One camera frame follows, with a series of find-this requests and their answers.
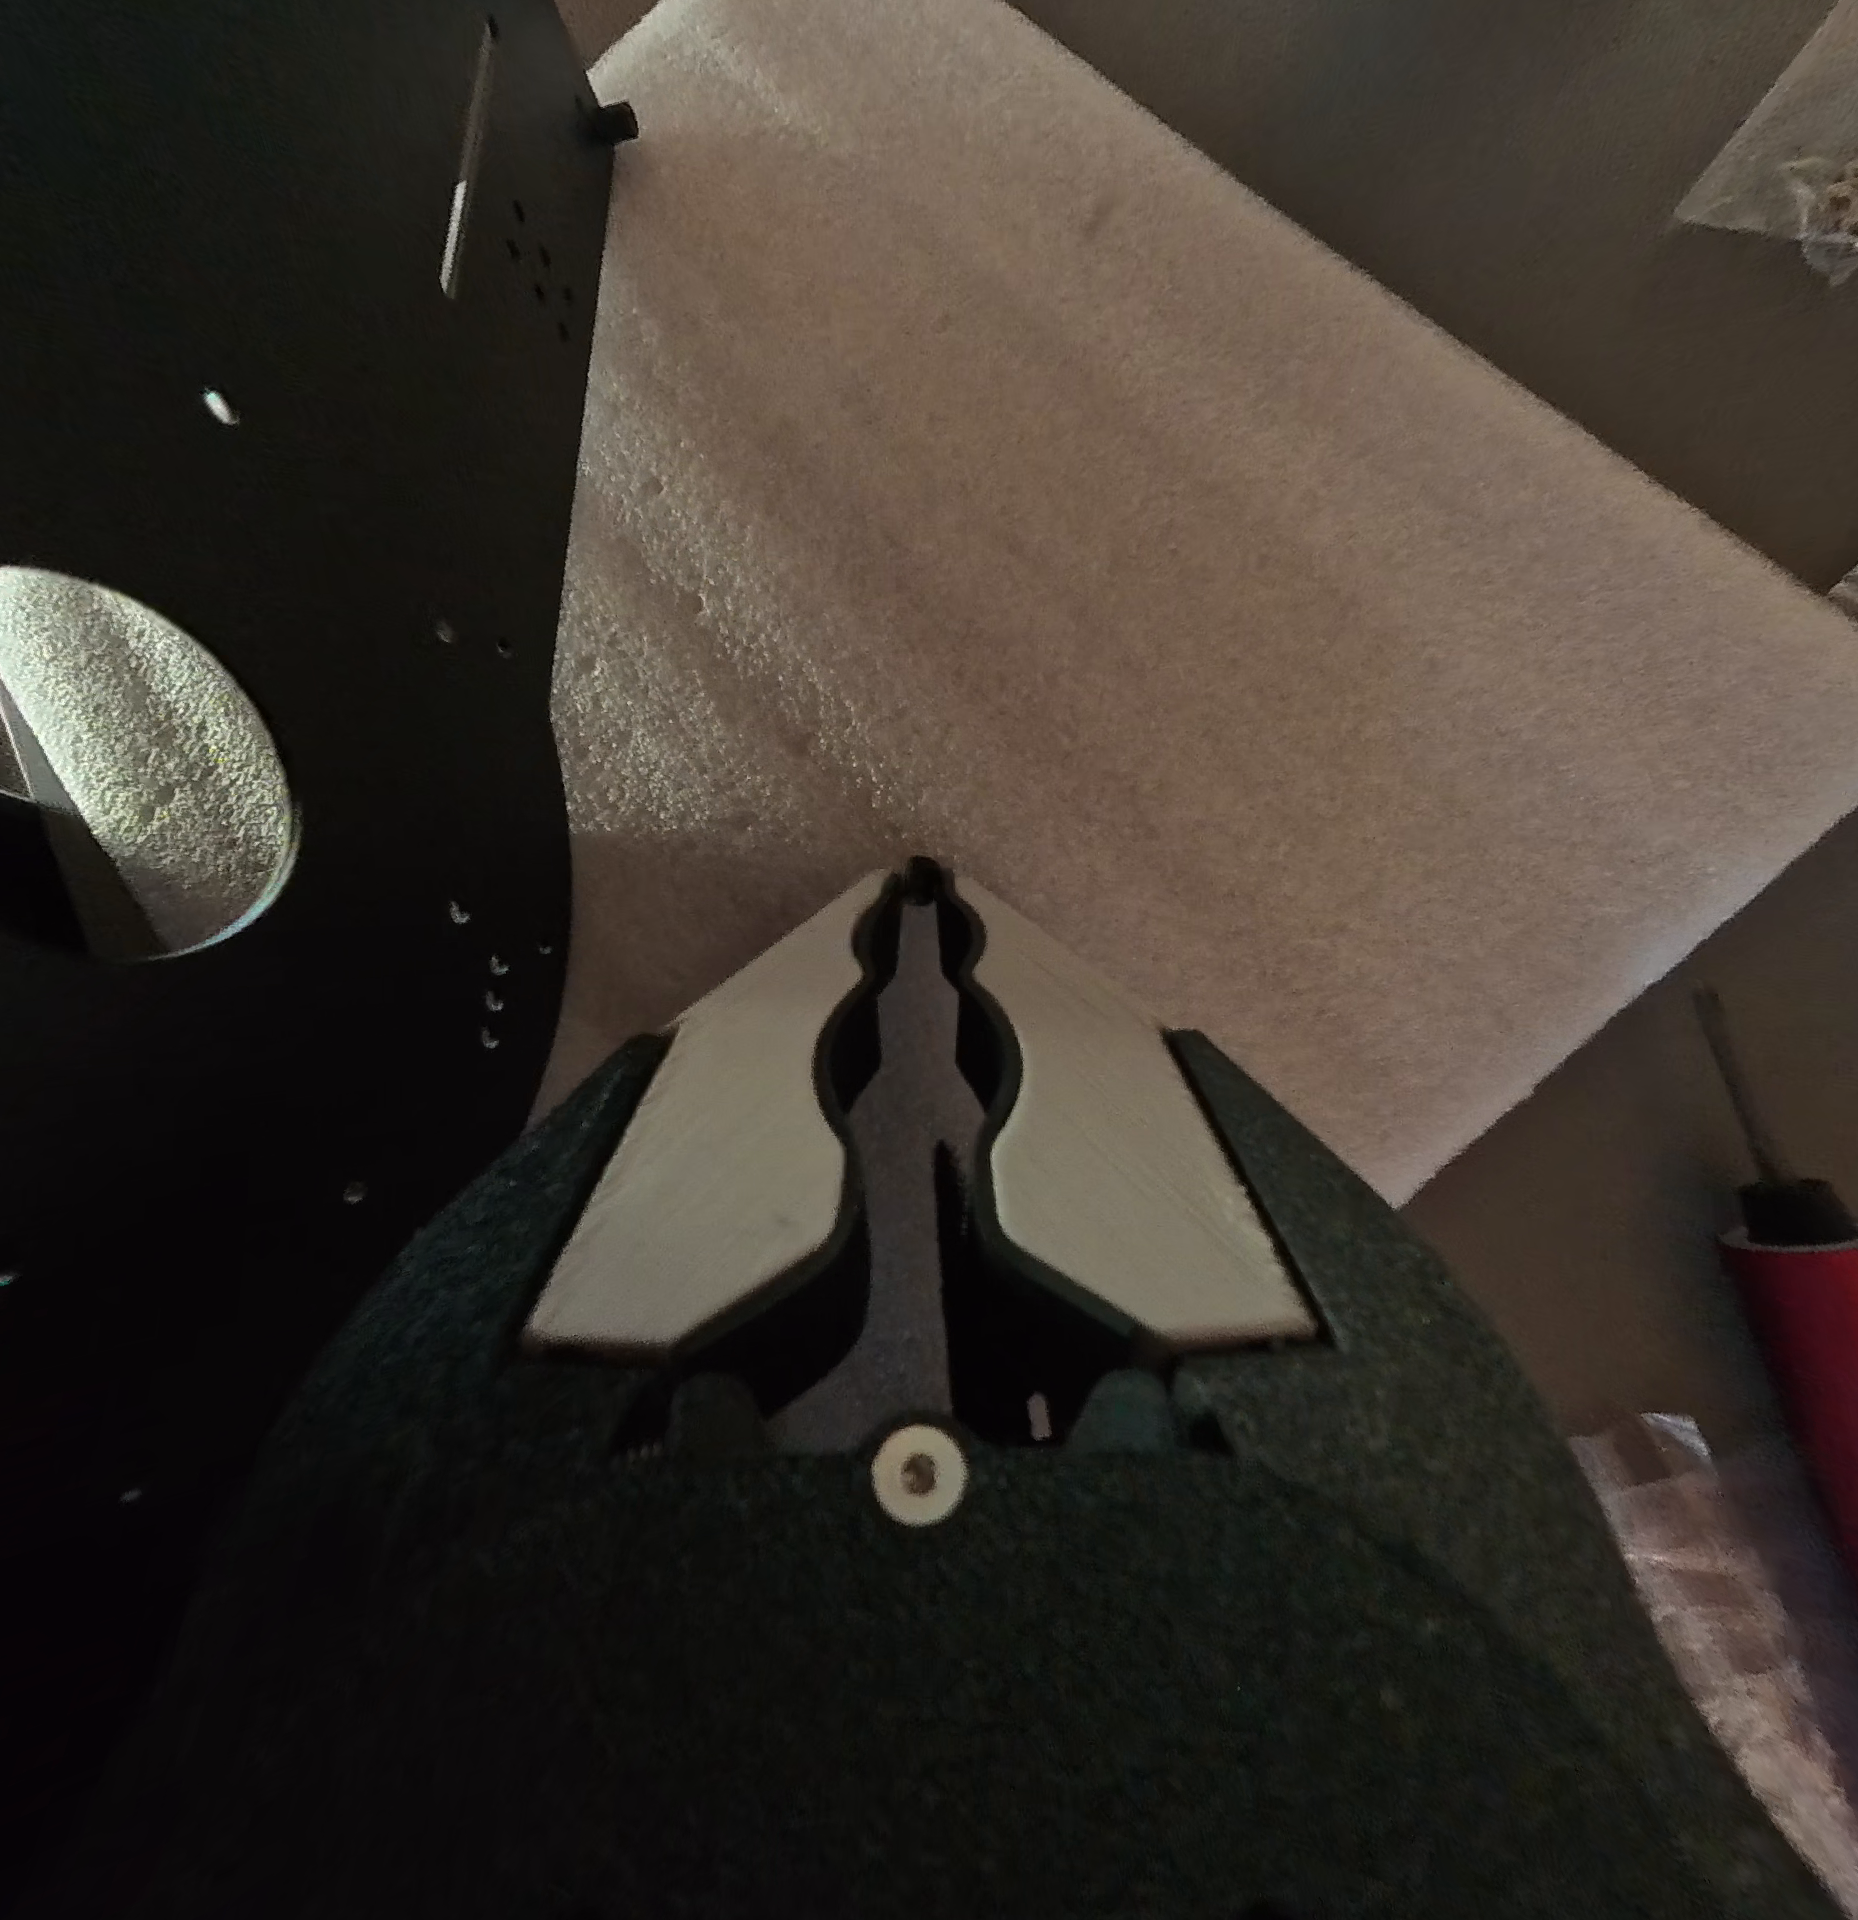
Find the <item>large clear plastic bag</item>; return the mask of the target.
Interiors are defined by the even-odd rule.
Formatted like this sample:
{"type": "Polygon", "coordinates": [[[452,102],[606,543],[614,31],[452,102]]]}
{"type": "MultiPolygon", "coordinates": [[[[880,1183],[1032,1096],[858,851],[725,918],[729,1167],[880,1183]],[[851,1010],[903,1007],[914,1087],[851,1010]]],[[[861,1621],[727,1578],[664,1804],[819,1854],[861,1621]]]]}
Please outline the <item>large clear plastic bag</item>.
{"type": "Polygon", "coordinates": [[[1710,1733],[1858,1917],[1858,1604],[1797,1453],[1666,1413],[1570,1449],[1710,1733]]]}

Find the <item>white foam sheet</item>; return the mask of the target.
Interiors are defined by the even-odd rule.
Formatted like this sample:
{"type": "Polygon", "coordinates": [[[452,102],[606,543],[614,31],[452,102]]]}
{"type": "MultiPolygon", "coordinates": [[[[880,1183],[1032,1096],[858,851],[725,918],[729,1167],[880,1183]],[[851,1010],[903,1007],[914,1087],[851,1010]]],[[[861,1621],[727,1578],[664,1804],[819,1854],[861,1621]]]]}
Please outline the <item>white foam sheet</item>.
{"type": "Polygon", "coordinates": [[[1858,805],[1858,628],[1001,5],[0,5],[0,1148],[420,1212],[937,855],[1389,1200],[1858,805]]]}

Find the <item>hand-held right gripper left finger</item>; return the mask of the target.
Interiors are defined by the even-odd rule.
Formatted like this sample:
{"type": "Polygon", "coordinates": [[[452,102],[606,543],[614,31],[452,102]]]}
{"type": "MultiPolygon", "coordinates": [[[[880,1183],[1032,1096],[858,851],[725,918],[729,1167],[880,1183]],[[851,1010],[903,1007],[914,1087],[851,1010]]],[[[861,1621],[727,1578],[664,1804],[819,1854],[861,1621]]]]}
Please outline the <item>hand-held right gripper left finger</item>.
{"type": "Polygon", "coordinates": [[[524,1328],[536,1354],[690,1356],[800,1262],[850,1202],[826,1042],[875,984],[871,872],[693,1003],[524,1328]]]}

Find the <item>dark grey desk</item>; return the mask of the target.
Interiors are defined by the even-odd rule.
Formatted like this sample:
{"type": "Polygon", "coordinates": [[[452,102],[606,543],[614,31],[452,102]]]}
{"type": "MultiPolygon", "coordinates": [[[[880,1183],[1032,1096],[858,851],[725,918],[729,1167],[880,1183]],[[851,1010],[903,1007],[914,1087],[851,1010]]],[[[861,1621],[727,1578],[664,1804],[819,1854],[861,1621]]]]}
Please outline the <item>dark grey desk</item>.
{"type": "Polygon", "coordinates": [[[909,848],[1228,1049],[1561,1425],[1777,1427],[1711,981],[1858,1202],[1858,625],[1684,490],[1829,5],[559,5],[617,164],[537,1109],[909,848]]]}

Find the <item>black metal plate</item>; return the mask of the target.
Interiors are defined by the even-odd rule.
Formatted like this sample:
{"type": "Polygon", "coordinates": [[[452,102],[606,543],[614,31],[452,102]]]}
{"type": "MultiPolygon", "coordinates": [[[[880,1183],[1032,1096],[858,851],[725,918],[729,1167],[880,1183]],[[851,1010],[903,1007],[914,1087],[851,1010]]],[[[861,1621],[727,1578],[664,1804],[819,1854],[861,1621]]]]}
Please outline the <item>black metal plate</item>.
{"type": "Polygon", "coordinates": [[[542,1083],[584,95],[552,5],[0,5],[0,564],[222,660],[294,814],[195,950],[0,921],[0,1640],[173,1583],[542,1083]]]}

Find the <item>scattered small hardware bags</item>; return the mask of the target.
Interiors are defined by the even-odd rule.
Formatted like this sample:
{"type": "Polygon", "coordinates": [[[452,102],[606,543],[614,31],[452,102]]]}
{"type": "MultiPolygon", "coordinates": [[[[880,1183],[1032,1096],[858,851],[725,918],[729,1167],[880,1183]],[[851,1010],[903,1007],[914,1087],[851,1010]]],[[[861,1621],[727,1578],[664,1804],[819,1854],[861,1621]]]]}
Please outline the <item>scattered small hardware bags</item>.
{"type": "Polygon", "coordinates": [[[1684,490],[1858,625],[1858,5],[1825,24],[1676,208],[1707,234],[1684,490]]]}

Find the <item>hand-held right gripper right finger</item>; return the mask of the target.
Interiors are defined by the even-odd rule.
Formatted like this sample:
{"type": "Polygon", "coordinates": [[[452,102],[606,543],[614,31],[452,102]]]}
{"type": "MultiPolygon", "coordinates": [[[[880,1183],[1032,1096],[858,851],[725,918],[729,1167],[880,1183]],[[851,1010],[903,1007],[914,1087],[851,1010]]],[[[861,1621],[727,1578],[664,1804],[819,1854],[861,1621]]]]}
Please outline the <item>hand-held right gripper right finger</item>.
{"type": "Polygon", "coordinates": [[[1139,1351],[1312,1341],[1317,1312],[1167,1032],[972,876],[928,889],[982,1109],[986,1256],[1139,1351]]]}

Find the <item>pink electric screwdriver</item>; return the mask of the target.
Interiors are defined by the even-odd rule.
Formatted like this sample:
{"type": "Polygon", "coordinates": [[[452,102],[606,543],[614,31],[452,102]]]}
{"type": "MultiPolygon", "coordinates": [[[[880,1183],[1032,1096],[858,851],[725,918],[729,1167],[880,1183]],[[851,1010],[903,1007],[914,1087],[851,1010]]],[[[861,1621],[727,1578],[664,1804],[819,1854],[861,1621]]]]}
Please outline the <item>pink electric screwdriver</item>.
{"type": "Polygon", "coordinates": [[[1858,1212],[1782,1152],[1720,993],[1692,1004],[1753,1169],[1720,1253],[1831,1522],[1858,1542],[1858,1212]]]}

